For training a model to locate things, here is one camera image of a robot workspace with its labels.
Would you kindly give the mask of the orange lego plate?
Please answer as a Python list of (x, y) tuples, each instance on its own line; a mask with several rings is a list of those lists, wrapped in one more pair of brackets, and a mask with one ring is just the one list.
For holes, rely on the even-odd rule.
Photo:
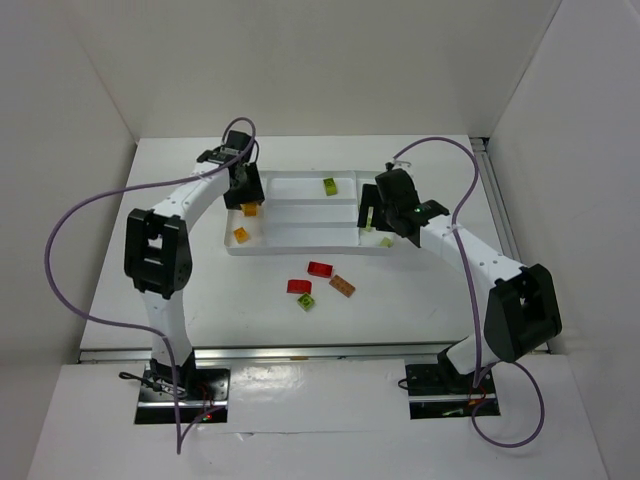
[(260, 205), (258, 203), (244, 203), (241, 205), (241, 212), (244, 217), (254, 218), (258, 217), (260, 213)]

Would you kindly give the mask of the small orange square lego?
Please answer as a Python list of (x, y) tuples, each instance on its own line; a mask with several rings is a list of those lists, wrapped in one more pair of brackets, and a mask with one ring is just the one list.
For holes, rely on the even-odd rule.
[(243, 227), (235, 229), (233, 236), (238, 244), (244, 244), (250, 240), (250, 234)]

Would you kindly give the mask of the light green lego block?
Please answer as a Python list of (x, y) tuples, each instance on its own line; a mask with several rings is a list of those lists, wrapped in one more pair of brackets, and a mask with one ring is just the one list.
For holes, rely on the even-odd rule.
[(374, 207), (370, 206), (367, 209), (366, 223), (364, 230), (366, 232), (371, 232), (373, 227), (373, 218), (374, 218)]

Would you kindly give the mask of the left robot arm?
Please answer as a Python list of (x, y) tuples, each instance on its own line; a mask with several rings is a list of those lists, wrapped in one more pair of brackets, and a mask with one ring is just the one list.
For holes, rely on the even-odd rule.
[(170, 383), (175, 366), (177, 385), (186, 391), (199, 382), (183, 300), (193, 271), (189, 232), (219, 198), (228, 210), (264, 202), (254, 148), (249, 134), (227, 131), (220, 146), (197, 158), (189, 182), (127, 217), (124, 272), (141, 293), (149, 327), (162, 333), (152, 343), (152, 377)]

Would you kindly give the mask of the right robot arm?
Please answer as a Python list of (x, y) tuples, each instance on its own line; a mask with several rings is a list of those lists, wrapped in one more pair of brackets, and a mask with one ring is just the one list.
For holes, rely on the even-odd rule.
[(498, 362), (513, 363), (561, 333), (549, 270), (502, 255), (455, 223), (437, 201), (420, 201), (407, 171), (391, 169), (363, 185), (358, 225), (409, 240), (472, 286), (472, 332), (438, 354), (443, 382), (453, 384)]

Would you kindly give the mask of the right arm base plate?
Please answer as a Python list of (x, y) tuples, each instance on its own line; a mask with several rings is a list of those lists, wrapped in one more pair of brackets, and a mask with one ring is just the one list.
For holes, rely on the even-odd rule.
[(471, 417), (475, 408), (478, 416), (499, 416), (493, 377), (486, 374), (478, 387), (472, 382), (472, 374), (446, 382), (435, 364), (409, 364), (397, 386), (408, 394), (412, 420)]

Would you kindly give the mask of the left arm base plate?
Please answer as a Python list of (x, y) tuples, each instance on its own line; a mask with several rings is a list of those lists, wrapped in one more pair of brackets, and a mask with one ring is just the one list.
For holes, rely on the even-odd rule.
[(228, 420), (229, 367), (201, 369), (194, 387), (186, 389), (179, 386), (177, 391), (170, 382), (155, 379), (149, 368), (140, 375), (121, 371), (118, 377), (139, 386), (134, 417), (136, 425), (173, 424), (175, 398), (178, 399), (183, 425), (190, 424), (199, 415), (202, 416), (199, 422), (204, 424), (226, 423)]

